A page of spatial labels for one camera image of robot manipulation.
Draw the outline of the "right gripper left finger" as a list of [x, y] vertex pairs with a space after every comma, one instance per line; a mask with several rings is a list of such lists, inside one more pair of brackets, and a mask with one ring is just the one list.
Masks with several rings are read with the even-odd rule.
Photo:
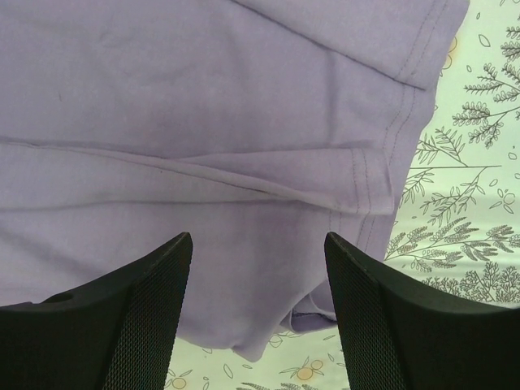
[[1, 308], [3, 389], [162, 389], [192, 259], [181, 233], [41, 303]]

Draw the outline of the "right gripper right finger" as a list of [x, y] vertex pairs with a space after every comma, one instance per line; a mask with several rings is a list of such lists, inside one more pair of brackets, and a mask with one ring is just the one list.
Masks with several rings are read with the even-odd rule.
[[352, 389], [517, 389], [519, 310], [457, 297], [334, 232], [327, 274]]

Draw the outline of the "purple t shirt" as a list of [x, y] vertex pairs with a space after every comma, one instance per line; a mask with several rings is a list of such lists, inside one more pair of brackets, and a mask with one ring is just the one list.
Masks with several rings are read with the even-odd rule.
[[468, 7], [2, 2], [2, 304], [188, 232], [182, 339], [333, 327], [325, 236], [384, 257]]

